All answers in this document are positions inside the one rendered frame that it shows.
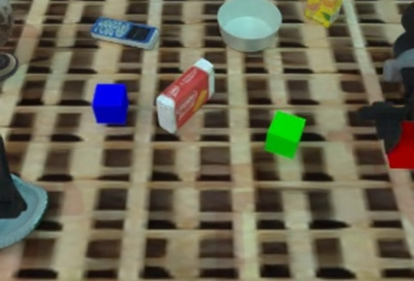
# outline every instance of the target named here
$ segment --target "blue remote control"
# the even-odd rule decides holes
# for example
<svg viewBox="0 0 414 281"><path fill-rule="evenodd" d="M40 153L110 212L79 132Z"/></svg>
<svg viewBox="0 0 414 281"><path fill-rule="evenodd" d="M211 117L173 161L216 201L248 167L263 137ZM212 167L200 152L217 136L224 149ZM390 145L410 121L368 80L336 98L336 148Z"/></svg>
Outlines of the blue remote control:
<svg viewBox="0 0 414 281"><path fill-rule="evenodd" d="M159 31L144 24L100 17L92 26L91 35L96 39L149 50L157 42Z"/></svg>

